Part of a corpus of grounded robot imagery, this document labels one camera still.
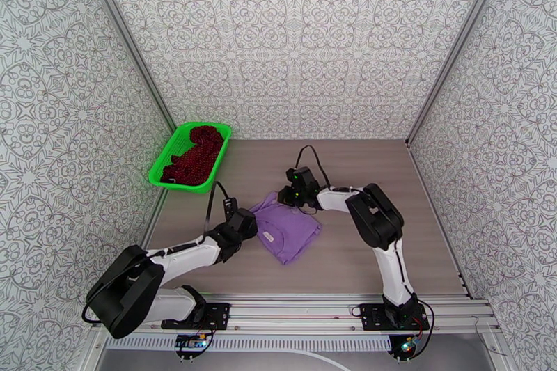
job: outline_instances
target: white patterned wall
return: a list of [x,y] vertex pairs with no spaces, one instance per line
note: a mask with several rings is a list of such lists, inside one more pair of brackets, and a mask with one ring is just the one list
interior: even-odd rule
[[557,0],[491,0],[411,150],[520,369],[557,369]]
[[0,0],[0,370],[71,370],[168,129],[99,0]]
[[472,0],[118,0],[177,123],[406,136]]

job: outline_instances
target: wooden floor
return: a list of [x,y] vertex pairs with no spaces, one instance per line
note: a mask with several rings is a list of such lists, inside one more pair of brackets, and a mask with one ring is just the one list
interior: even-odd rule
[[[377,183],[405,219],[404,255],[408,275],[420,294],[462,294],[456,269],[402,141],[312,141],[334,186]],[[240,207],[250,208],[287,184],[303,141],[231,141],[218,179]],[[301,166],[323,179],[309,149]],[[203,231],[208,195],[171,191],[150,248],[172,246]],[[282,265],[254,237],[226,264],[197,269],[168,287],[193,285],[200,292],[379,294],[382,281],[375,257],[349,214],[321,211],[321,234],[298,260]],[[211,224],[223,220],[217,191]]]

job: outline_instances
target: purple shirt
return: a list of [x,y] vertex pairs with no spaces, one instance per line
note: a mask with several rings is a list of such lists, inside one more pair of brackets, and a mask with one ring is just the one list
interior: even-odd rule
[[259,240],[283,265],[298,258],[321,231],[313,217],[276,200],[275,191],[251,208],[257,220]]

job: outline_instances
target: white cord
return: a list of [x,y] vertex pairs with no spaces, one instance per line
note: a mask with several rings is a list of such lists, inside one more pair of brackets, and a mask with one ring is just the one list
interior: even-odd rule
[[314,354],[313,352],[308,352],[305,350],[278,350],[275,352],[284,352],[286,354],[299,354],[299,355],[305,355],[305,356],[310,356],[311,358],[315,358],[315,359],[319,359],[320,361],[326,362],[331,364],[334,367],[337,367],[339,370],[342,371],[350,371],[349,368],[346,368],[343,364],[338,363],[336,361],[333,361],[332,359],[327,358],[326,356],[322,356],[322,355],[318,355],[318,354]]

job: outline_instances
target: gray floor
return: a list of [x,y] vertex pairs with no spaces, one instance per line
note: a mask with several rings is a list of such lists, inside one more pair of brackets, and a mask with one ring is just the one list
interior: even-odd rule
[[[339,352],[320,354],[350,371],[492,371],[485,348],[476,334],[432,336],[427,351],[409,364],[397,364],[386,352]],[[339,368],[300,354],[211,353],[193,363],[180,360],[174,352],[106,351],[97,371],[335,371]]]
[[[407,273],[418,295],[462,294],[457,270],[443,235],[402,141],[311,141],[331,184],[365,186],[377,183],[405,219],[404,251]],[[236,141],[219,170],[220,180],[242,207],[259,203],[269,192],[288,183],[285,171],[294,166],[303,141]],[[301,165],[323,178],[311,151]],[[193,239],[203,229],[207,194],[171,191],[152,235],[150,248],[164,248]],[[309,249],[284,266],[258,239],[247,240],[226,264],[204,267],[178,276],[167,287],[192,285],[199,292],[372,293],[383,290],[377,261],[360,238],[349,214],[321,211],[315,215],[323,229]],[[211,224],[223,219],[217,191]]]

